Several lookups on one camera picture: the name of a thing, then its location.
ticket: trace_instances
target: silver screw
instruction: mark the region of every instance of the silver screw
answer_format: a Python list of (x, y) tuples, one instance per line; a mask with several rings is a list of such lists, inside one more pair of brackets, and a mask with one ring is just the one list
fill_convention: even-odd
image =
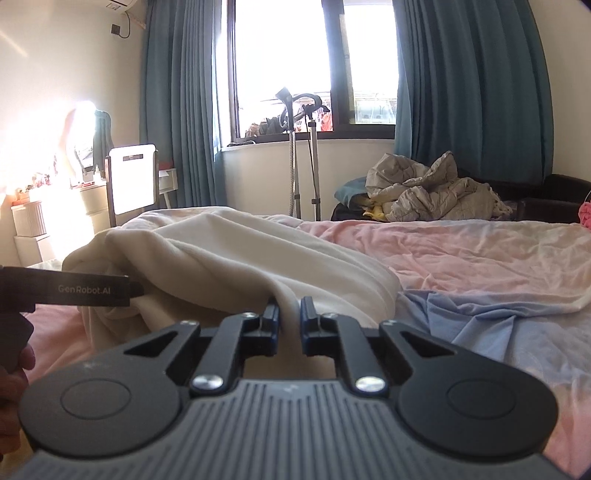
[(193, 378), (192, 383), (200, 390), (216, 390), (223, 385), (223, 378), (219, 375), (199, 375)]
[(376, 393), (386, 387), (386, 382), (378, 377), (361, 377), (355, 382), (358, 390), (366, 393)]

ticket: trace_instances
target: white wall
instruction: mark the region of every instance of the white wall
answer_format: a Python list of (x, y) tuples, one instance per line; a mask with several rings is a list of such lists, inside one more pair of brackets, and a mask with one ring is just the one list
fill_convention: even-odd
[[(391, 153), (393, 140), (319, 140), (322, 219), (330, 219), (337, 201), (335, 190), (343, 183), (365, 177), (383, 154)], [(297, 142), (301, 212), (314, 220), (310, 153), (306, 141)], [(256, 215), (288, 213), (290, 202), (289, 143), (240, 145), (223, 150), (228, 205)]]
[(530, 0), (554, 110), (554, 173), (591, 180), (591, 10), (580, 0)]
[[(143, 30), (132, 23), (124, 40), (111, 34), (113, 23), (126, 34), (125, 17), (90, 2), (0, 0), (0, 176), (14, 169), (6, 163), (45, 163), (63, 126), (61, 112), (81, 100), (110, 113), (115, 146), (139, 141)], [(5, 200), (0, 264), (18, 265), (13, 235)]]

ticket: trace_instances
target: power cord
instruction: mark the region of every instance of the power cord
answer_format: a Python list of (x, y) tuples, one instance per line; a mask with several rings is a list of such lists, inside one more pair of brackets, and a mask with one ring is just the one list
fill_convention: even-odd
[(125, 12), (125, 15), (127, 15), (127, 25), (128, 25), (128, 30), (127, 30), (127, 36), (123, 37), (121, 36), (121, 33), (118, 33), (117, 35), (119, 35), (121, 38), (123, 38), (124, 40), (126, 38), (129, 38), (129, 36), (131, 35), (131, 19), (129, 17), (129, 14), (127, 12)]

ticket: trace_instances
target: light blue cloth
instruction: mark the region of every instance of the light blue cloth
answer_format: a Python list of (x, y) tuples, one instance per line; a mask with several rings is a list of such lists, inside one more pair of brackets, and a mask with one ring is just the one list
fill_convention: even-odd
[(497, 361), (505, 361), (516, 323), (559, 319), (561, 305), (502, 302), (503, 295), (448, 296), (408, 290), (398, 298), (396, 320)]
[(541, 184), (552, 173), (550, 79), (527, 0), (393, 0), (394, 153), (431, 165), (451, 150), (477, 179)]
[(395, 320), (526, 371), (552, 388), (591, 389), (589, 305), (514, 300), (408, 290), (398, 297)]
[(225, 205), (215, 82), (221, 0), (150, 0), (140, 139), (177, 169), (177, 207)]
[(335, 198), (345, 205), (347, 208), (360, 209), (359, 205), (352, 204), (353, 198), (357, 195), (367, 195), (365, 189), (365, 177), (354, 179), (345, 183), (342, 187), (339, 187), (335, 192)]

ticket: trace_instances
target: gray comforter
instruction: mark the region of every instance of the gray comforter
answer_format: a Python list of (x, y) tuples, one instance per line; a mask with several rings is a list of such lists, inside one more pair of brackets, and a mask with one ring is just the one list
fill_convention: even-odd
[(451, 152), (431, 167), (385, 154), (369, 171), (365, 187), (390, 222), (490, 220), (512, 211), (487, 184), (458, 178)]

